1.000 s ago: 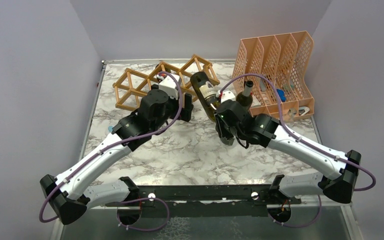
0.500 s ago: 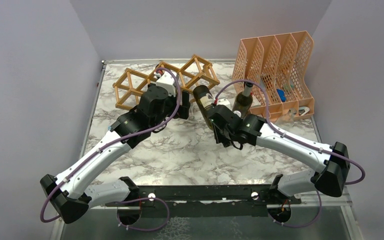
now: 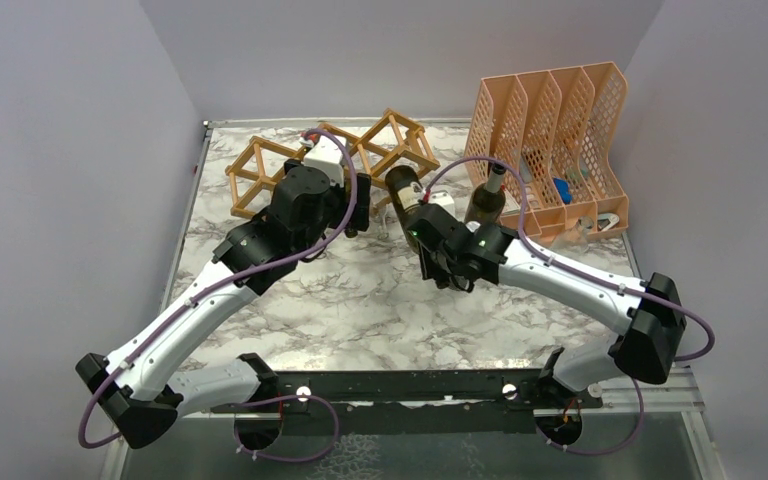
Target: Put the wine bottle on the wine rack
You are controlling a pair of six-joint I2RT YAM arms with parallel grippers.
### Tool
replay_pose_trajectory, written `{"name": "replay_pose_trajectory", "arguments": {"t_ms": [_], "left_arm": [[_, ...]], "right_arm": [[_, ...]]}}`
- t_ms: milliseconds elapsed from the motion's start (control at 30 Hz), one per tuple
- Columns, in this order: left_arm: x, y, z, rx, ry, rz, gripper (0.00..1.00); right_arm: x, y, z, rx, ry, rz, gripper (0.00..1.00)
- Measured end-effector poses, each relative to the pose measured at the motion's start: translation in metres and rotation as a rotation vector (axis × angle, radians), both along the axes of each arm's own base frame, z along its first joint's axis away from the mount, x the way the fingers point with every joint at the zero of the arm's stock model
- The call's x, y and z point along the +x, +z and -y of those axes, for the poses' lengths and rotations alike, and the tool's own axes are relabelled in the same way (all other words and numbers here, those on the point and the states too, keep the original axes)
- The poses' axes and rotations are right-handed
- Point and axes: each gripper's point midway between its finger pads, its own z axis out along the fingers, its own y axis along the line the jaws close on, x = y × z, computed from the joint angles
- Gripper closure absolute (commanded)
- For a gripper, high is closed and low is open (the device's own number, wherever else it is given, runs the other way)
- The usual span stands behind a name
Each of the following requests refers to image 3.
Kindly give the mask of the square clear glass bottle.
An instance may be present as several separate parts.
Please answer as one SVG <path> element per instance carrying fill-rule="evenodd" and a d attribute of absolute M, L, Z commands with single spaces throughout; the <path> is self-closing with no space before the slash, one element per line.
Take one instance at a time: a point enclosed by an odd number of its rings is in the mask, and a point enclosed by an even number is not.
<path fill-rule="evenodd" d="M 371 212 L 371 224 L 373 226 L 374 234 L 376 238 L 381 241 L 389 238 L 387 211 L 388 206 L 382 205 L 374 207 Z"/>

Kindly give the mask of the green wine bottle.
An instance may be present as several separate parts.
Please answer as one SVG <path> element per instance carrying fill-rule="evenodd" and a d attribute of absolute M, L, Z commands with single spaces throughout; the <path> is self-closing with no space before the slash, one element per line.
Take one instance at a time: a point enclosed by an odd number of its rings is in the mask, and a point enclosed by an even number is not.
<path fill-rule="evenodd" d="M 418 174 L 408 165 L 398 165 L 386 173 L 384 182 L 406 242 L 414 253 L 419 253 L 419 244 L 407 229 L 408 220 L 424 195 Z"/>
<path fill-rule="evenodd" d="M 506 205 L 504 177 L 506 169 L 493 163 L 484 183 L 476 187 L 470 197 L 464 222 L 479 224 L 497 223 Z"/>

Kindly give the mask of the wooden lattice wine rack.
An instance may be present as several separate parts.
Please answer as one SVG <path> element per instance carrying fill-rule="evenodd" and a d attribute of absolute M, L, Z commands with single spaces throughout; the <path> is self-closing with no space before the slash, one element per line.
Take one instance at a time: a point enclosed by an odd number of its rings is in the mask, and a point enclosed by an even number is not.
<path fill-rule="evenodd" d="M 318 128 L 335 138 L 331 140 L 319 133 L 309 138 L 301 136 L 298 147 L 259 136 L 250 139 L 243 152 L 225 168 L 231 190 L 230 214 L 252 218 L 260 209 L 257 198 L 274 192 L 285 177 L 281 168 L 267 165 L 267 153 L 318 168 L 326 173 L 333 186 L 344 186 L 348 182 L 345 179 L 348 162 L 338 143 L 343 144 L 351 158 L 360 161 L 355 167 L 356 172 L 368 175 L 371 184 L 379 189 L 385 187 L 385 174 L 399 162 L 413 168 L 419 178 L 440 167 L 425 136 L 424 126 L 390 108 L 362 134 L 350 133 L 328 122 L 320 123 Z"/>

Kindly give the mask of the clear bottle silver cap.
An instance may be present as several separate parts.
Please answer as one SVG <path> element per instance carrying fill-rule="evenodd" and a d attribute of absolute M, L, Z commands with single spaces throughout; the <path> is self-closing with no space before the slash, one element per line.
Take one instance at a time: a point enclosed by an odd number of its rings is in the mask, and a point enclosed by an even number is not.
<path fill-rule="evenodd" d="M 473 234 L 477 233 L 482 227 L 482 224 L 478 221 L 469 221 L 465 224 L 466 228 Z"/>

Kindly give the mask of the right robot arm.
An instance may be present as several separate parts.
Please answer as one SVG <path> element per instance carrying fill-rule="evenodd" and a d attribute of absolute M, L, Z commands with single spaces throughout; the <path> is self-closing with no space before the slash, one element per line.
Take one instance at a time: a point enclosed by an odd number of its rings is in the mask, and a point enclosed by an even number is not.
<path fill-rule="evenodd" d="M 610 274 L 539 246 L 497 224 L 469 229 L 435 204 L 404 222 L 417 245 L 424 278 L 440 288 L 471 291 L 483 280 L 532 291 L 597 320 L 609 335 L 555 350 L 537 380 L 539 398 L 560 407 L 598 382 L 621 376 L 667 381 L 686 329 L 672 279 Z"/>

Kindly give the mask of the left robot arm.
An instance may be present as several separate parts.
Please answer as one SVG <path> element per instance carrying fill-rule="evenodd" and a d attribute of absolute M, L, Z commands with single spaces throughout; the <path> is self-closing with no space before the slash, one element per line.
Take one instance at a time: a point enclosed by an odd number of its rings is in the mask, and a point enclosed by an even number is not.
<path fill-rule="evenodd" d="M 273 401 L 274 374 L 256 354 L 220 367 L 178 368 L 301 261 L 339 234 L 368 228 L 369 175 L 340 164 L 285 166 L 269 205 L 223 238 L 183 294 L 124 345 L 78 361 L 76 372 L 92 394 L 78 427 L 81 447 L 123 438 L 143 448 L 191 413 L 231 403 L 258 411 Z"/>

